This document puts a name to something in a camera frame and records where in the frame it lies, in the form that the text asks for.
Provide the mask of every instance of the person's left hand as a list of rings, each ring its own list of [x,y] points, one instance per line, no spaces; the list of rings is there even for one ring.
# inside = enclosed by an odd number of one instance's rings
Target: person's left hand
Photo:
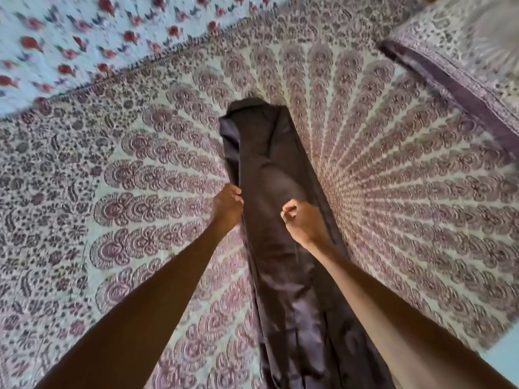
[[[229,233],[243,213],[243,199],[241,189],[232,184],[225,184],[224,188],[213,198],[212,222],[225,234]]]

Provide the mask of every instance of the person's right hand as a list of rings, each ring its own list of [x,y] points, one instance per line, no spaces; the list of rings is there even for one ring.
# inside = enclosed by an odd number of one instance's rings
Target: person's right hand
[[[331,243],[318,207],[291,199],[283,205],[281,217],[292,238],[307,250]]]

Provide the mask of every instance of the person's right arm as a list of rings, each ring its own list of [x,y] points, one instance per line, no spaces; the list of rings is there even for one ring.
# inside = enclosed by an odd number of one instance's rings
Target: person's right arm
[[[341,257],[317,207],[291,200],[281,216],[294,240],[328,270],[405,389],[515,388],[447,330]]]

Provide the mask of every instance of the person's left arm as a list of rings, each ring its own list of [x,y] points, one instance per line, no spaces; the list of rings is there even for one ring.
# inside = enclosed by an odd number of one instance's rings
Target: person's left arm
[[[94,325],[39,382],[46,388],[142,389],[220,241],[240,221],[243,200],[227,184],[212,221],[191,245]]]

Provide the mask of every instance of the forearm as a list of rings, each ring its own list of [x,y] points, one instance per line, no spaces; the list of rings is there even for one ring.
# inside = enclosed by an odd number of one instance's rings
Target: forearm
[[[328,244],[310,252],[324,265],[404,388],[514,388],[456,338]]]
[[[37,388],[142,389],[225,234],[212,223],[90,329]]]

